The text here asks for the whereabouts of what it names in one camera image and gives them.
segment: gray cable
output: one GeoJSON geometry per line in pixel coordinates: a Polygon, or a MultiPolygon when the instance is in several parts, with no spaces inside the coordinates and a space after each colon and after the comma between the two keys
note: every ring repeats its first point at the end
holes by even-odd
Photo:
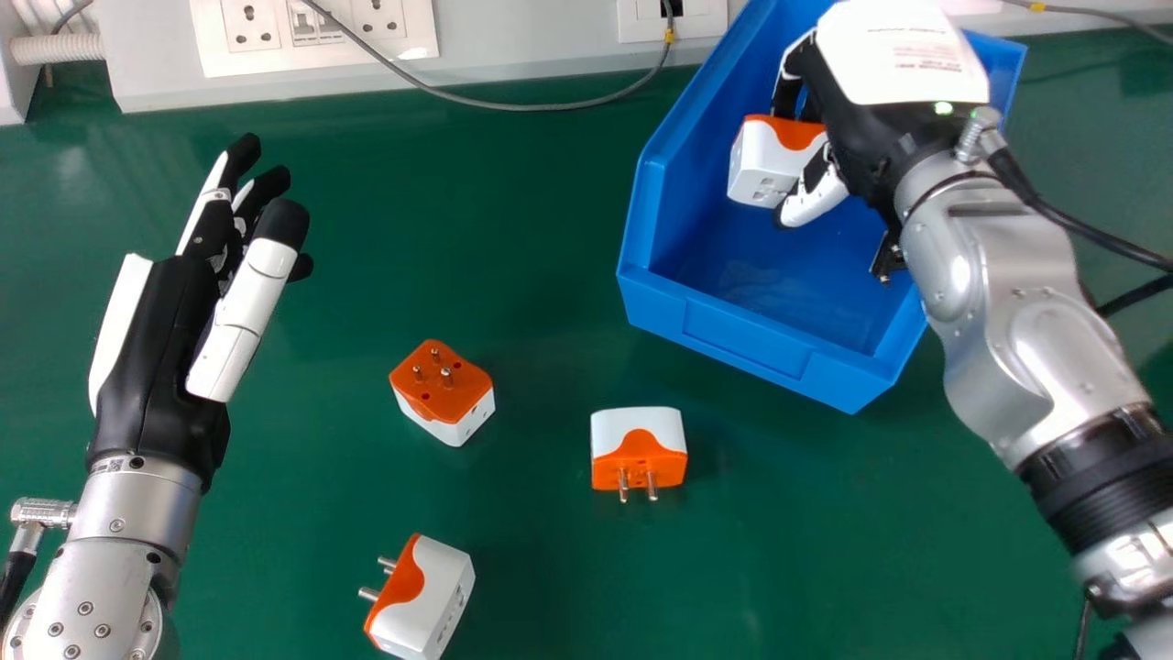
{"type": "Polygon", "coordinates": [[[1117,14],[1116,12],[1104,12],[1100,9],[1084,9],[1083,7],[1063,7],[1063,6],[1051,5],[1047,2],[1031,2],[1030,0],[1002,0],[1002,1],[1005,2],[1006,5],[1024,7],[1031,11],[1035,11],[1033,7],[1036,5],[1042,5],[1044,12],[1051,12],[1055,14],[1079,14],[1084,16],[1096,16],[1098,19],[1107,19],[1110,21],[1116,21],[1119,23],[1124,23],[1128,27],[1139,29],[1140,32],[1144,32],[1148,36],[1152,36],[1153,39],[1160,41],[1166,46],[1173,46],[1173,36],[1169,36],[1164,32],[1153,28],[1152,26],[1147,26],[1124,14],[1117,14]]]}
{"type": "Polygon", "coordinates": [[[59,32],[65,29],[67,22],[69,22],[77,14],[86,11],[86,7],[89,7],[93,4],[94,0],[81,0],[73,7],[69,7],[69,11],[67,11],[65,14],[61,14],[61,18],[57,19],[57,22],[53,23],[53,29],[49,30],[49,34],[57,34],[59,32]]]}
{"type": "Polygon", "coordinates": [[[474,108],[484,108],[488,110],[503,110],[507,113],[556,113],[565,110],[582,110],[584,108],[594,108],[597,106],[602,106],[604,103],[610,103],[611,101],[618,101],[619,98],[630,96],[631,94],[636,93],[642,87],[651,82],[651,80],[656,77],[656,74],[658,74],[664,68],[664,62],[667,60],[669,50],[672,49],[672,39],[674,38],[673,28],[676,27],[676,19],[672,16],[672,6],[669,4],[669,0],[660,0],[660,4],[664,6],[665,12],[667,13],[667,34],[665,34],[664,48],[660,50],[659,61],[657,61],[656,66],[649,69],[643,77],[632,82],[628,87],[619,89],[618,91],[613,91],[605,96],[586,98],[585,101],[572,101],[570,103],[499,103],[496,101],[482,101],[480,98],[469,98],[468,96],[461,96],[459,94],[453,94],[452,91],[445,91],[443,89],[439,89],[436,87],[428,84],[427,82],[423,82],[422,80],[415,77],[406,69],[396,64],[395,62],[384,56],[382,53],[380,53],[373,46],[367,43],[366,40],[355,34],[350,27],[337,21],[330,14],[330,12],[324,9],[321,5],[318,5],[314,0],[301,0],[301,1],[311,9],[317,12],[319,16],[338,26],[338,29],[341,30],[343,34],[348,36],[351,41],[354,42],[355,46],[358,46],[359,48],[365,50],[368,55],[378,60],[380,64],[387,67],[388,69],[394,72],[395,75],[402,77],[404,80],[412,83],[414,87],[421,89],[422,91],[427,91],[433,96],[439,96],[440,98],[445,98],[446,101],[452,101],[454,103],[460,103],[462,106],[472,106],[474,108]]]}

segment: green table surface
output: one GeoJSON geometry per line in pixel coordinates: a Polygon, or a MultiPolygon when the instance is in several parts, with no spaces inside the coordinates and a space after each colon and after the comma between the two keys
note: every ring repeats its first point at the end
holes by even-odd
{"type": "MultiPolygon", "coordinates": [[[[1030,46],[1009,137],[1037,186],[1173,250],[1168,50],[1128,32],[1030,46]]],[[[355,588],[416,531],[475,562],[453,660],[1066,656],[1069,559],[954,419],[936,338],[850,417],[628,325],[613,271],[633,166],[692,74],[575,114],[412,91],[123,116],[100,67],[59,67],[30,122],[0,130],[0,503],[79,495],[122,254],[167,256],[208,166],[251,130],[313,212],[318,271],[286,290],[232,401],[175,612],[185,658],[378,658],[355,588]],[[496,383],[461,450],[387,385],[425,338],[496,383]],[[684,414],[689,478],[656,504],[590,489],[588,416],[625,406],[684,414]]],[[[1078,247],[1099,299],[1152,274],[1078,247]]],[[[1167,415],[1169,302],[1113,319],[1167,415]]]]}

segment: white label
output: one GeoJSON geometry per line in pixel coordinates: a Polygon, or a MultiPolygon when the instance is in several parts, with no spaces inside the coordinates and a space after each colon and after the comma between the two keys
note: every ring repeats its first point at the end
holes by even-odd
{"type": "Polygon", "coordinates": [[[981,61],[934,5],[839,2],[819,20],[815,43],[853,103],[989,101],[981,61]]]}

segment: power adapter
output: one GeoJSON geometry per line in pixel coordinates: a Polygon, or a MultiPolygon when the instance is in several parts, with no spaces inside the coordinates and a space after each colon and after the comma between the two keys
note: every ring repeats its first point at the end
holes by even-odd
{"type": "Polygon", "coordinates": [[[465,613],[476,574],[466,552],[413,535],[392,562],[380,557],[388,576],[382,591],[362,587],[374,605],[362,631],[375,648],[404,660],[436,660],[465,613]]]}
{"type": "Polygon", "coordinates": [[[684,483],[689,450],[684,421],[674,408],[613,408],[590,416],[591,488],[619,491],[626,504],[630,489],[659,489],[684,483]]]}
{"type": "Polygon", "coordinates": [[[462,447],[496,410],[489,375],[435,340],[416,347],[388,381],[399,410],[449,447],[462,447]]]}

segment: white flexible pipe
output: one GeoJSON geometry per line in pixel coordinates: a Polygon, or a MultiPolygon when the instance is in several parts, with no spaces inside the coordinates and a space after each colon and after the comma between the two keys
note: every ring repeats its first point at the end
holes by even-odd
{"type": "Polygon", "coordinates": [[[104,60],[100,34],[52,34],[12,40],[12,59],[20,66],[104,60]]]}

